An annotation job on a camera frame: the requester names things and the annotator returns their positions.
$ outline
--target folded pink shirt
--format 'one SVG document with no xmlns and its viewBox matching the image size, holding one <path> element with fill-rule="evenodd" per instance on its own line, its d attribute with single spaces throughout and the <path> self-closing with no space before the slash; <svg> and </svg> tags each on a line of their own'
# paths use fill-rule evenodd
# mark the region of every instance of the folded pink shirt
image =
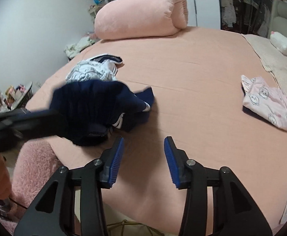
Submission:
<svg viewBox="0 0 287 236">
<path fill-rule="evenodd" d="M 243 106 L 287 131 L 287 95 L 279 88 L 271 88 L 262 77 L 248 79 L 241 76 L 245 91 Z"/>
</svg>

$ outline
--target navy blue clothing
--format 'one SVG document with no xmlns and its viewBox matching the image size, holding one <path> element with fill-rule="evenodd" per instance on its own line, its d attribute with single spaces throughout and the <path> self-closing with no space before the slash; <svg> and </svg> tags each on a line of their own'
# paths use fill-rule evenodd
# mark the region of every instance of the navy blue clothing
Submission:
<svg viewBox="0 0 287 236">
<path fill-rule="evenodd" d="M 119 81 L 72 82 L 54 91 L 50 109 L 67 119 L 69 127 L 62 137 L 76 145 L 95 145 L 107 139 L 111 125 L 122 113 L 126 116 L 122 130 L 129 131 L 148 120 L 149 112 L 143 110 L 146 103 L 151 107 L 154 102 L 152 89 L 136 95 Z"/>
</svg>

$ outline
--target pink fuzzy chair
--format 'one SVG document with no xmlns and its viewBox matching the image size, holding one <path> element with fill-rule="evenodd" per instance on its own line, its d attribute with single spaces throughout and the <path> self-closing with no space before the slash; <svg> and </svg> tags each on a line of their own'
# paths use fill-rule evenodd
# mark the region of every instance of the pink fuzzy chair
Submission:
<svg viewBox="0 0 287 236">
<path fill-rule="evenodd" d="M 61 162 L 47 141 L 26 142 L 21 148 L 13 173 L 12 199 L 28 207 L 60 166 L 62 166 Z M 15 227 L 24 213 L 25 210 L 22 207 L 13 204 L 8 213 L 8 219 L 0 217 L 0 222 L 13 235 Z"/>
</svg>

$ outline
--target pink plush cushion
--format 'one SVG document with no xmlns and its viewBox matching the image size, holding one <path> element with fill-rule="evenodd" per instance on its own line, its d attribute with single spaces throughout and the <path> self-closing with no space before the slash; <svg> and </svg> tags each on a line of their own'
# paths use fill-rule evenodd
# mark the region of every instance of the pink plush cushion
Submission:
<svg viewBox="0 0 287 236">
<path fill-rule="evenodd" d="M 100 39 L 168 36 L 187 26 L 186 0 L 115 0 L 95 19 Z"/>
</svg>

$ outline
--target black cable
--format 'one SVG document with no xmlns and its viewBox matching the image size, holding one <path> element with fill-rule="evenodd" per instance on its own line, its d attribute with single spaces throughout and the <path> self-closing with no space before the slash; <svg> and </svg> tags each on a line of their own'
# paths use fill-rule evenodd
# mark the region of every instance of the black cable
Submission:
<svg viewBox="0 0 287 236">
<path fill-rule="evenodd" d="M 25 206 L 21 205 L 20 203 L 16 202 L 14 199 L 12 199 L 12 198 L 10 198 L 10 197 L 9 197 L 9 199 L 10 199 L 12 202 L 14 202 L 15 204 L 17 204 L 18 206 L 20 206 L 20 207 L 22 207 L 22 208 L 24 208 L 24 209 L 28 209 L 28 208 L 26 208 Z"/>
</svg>

